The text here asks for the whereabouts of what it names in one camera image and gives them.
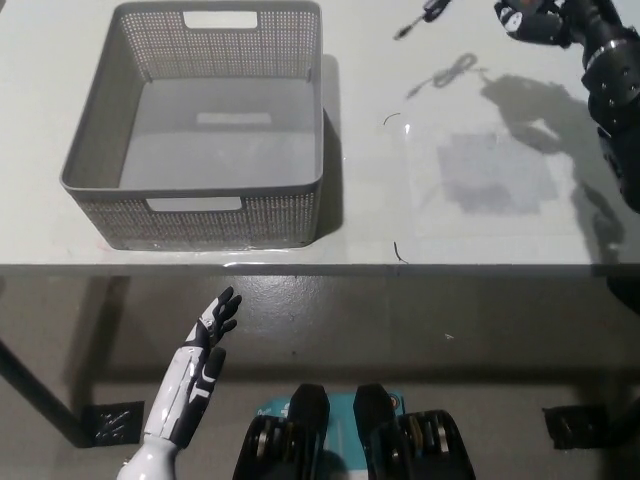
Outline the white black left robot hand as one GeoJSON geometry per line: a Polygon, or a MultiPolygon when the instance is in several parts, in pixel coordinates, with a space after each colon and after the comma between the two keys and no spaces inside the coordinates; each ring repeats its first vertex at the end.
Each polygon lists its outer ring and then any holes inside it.
{"type": "Polygon", "coordinates": [[[219,342],[237,326],[234,316],[241,302],[229,286],[196,320],[165,372],[144,427],[146,438],[188,447],[225,362],[226,351],[219,342]]]}

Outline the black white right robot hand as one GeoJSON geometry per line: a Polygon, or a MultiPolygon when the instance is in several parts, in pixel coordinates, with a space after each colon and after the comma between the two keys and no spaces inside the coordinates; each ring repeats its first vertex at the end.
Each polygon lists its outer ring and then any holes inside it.
{"type": "Polygon", "coordinates": [[[496,1],[494,11],[514,40],[561,48],[572,44],[563,8],[556,1],[496,1]]]}

